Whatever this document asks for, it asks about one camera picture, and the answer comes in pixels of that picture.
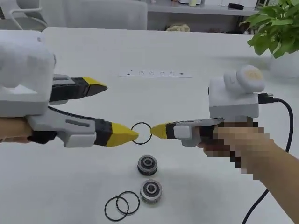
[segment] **o-ring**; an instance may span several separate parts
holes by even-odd
[[[124,195],[124,194],[132,194],[132,195],[135,195],[135,196],[136,196],[136,198],[137,198],[137,200],[138,200],[138,205],[137,205],[137,208],[136,208],[134,211],[132,211],[132,212],[129,212],[129,211],[124,212],[124,211],[122,211],[122,210],[118,207],[118,199],[121,198],[121,196]],[[124,192],[122,192],[120,195],[118,195],[118,198],[116,199],[116,207],[117,207],[117,210],[118,210],[120,213],[124,214],[124,215],[133,215],[135,212],[138,211],[139,206],[140,206],[140,199],[139,199],[138,195],[137,195],[135,192],[133,192],[133,191],[129,191],[129,190],[128,190],[128,191],[124,191]]]
[[[148,123],[145,123],[145,122],[138,122],[138,123],[136,123],[136,124],[133,125],[133,127],[131,128],[131,130],[132,130],[134,127],[136,127],[137,125],[140,125],[140,124],[147,125],[147,126],[149,127],[149,129],[151,129],[151,126],[150,126]],[[138,143],[138,142],[135,142],[135,141],[133,141],[133,142],[134,142],[135,144],[137,144],[137,145],[144,145],[144,144],[146,144],[146,143],[148,143],[148,142],[150,141],[151,136],[152,136],[152,134],[150,134],[149,139],[148,139],[147,141],[143,142],[143,143]]]
[[[126,212],[126,213],[123,213],[123,217],[121,217],[121,218],[119,218],[119,219],[112,219],[112,218],[110,218],[110,217],[107,215],[106,208],[107,208],[107,205],[109,204],[109,202],[111,202],[112,200],[114,200],[114,199],[116,199],[116,198],[117,198],[117,200],[120,198],[120,199],[122,199],[123,201],[125,201],[125,203],[127,204],[127,212]],[[123,220],[123,219],[128,215],[128,212],[129,212],[129,203],[128,203],[128,201],[127,201],[126,199],[124,199],[123,197],[119,197],[119,196],[115,196],[115,197],[110,198],[110,199],[106,202],[105,207],[104,207],[104,213],[105,213],[106,218],[109,219],[109,220],[112,221],[112,222],[119,222],[119,221]]]

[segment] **gray gripper body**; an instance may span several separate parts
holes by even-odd
[[[75,82],[67,75],[54,74],[52,86],[61,85],[61,84],[75,84]],[[59,104],[66,104],[67,102],[68,100],[60,100],[60,101],[49,102],[49,104],[59,105]]]
[[[198,126],[214,126],[223,122],[223,119],[211,118],[211,119],[202,119],[202,120],[189,120],[178,122],[176,126],[187,126],[189,127],[190,138],[181,139],[181,143],[185,147],[195,147],[201,143],[201,136],[196,127]]]
[[[26,116],[33,131],[54,131],[64,147],[90,147],[96,140],[95,121],[48,107],[43,115]]]

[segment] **power strip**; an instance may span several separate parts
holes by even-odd
[[[163,77],[163,78],[192,78],[185,72],[162,70],[129,70],[120,74],[120,77]]]

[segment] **white box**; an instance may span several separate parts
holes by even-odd
[[[205,0],[207,6],[221,6],[222,0]]]

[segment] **human hand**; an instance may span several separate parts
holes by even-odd
[[[32,129],[24,118],[0,118],[1,142],[29,143]]]
[[[253,127],[252,120],[248,122],[224,122],[213,131],[212,144],[200,143],[207,156],[236,157],[241,154],[258,150],[260,145],[269,142],[268,134],[263,133],[263,128]]]

